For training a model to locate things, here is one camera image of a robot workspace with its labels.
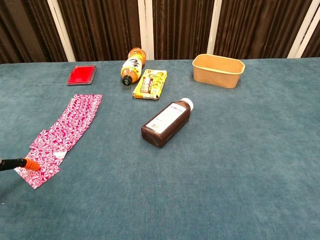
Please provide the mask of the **black left hand, orange fingertip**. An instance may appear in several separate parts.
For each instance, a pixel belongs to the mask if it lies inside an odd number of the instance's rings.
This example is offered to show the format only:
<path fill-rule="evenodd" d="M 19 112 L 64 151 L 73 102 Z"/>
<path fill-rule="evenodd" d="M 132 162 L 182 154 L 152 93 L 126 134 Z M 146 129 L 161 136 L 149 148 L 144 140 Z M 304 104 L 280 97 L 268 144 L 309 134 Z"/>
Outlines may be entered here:
<path fill-rule="evenodd" d="M 32 171 L 38 171 L 40 169 L 40 165 L 29 158 L 15 158 L 15 159 L 0 160 L 1 171 L 13 170 L 18 167 L 25 168 L 27 170 L 32 170 Z"/>

